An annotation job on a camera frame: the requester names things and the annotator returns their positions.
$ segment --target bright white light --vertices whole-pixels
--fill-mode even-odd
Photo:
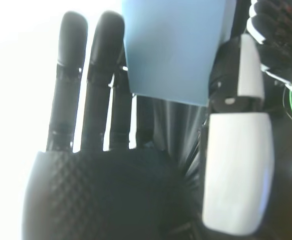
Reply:
[[[45,150],[54,92],[58,34],[66,11],[89,23],[86,63],[95,25],[120,0],[0,1],[0,240],[21,239],[25,186],[37,151]],[[87,64],[77,129],[82,127]],[[74,148],[78,144],[77,131]]]

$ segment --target robotic hand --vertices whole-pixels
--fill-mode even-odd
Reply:
[[[274,171],[260,59],[249,35],[219,48],[209,85],[203,223],[222,233],[248,235],[262,220]]]

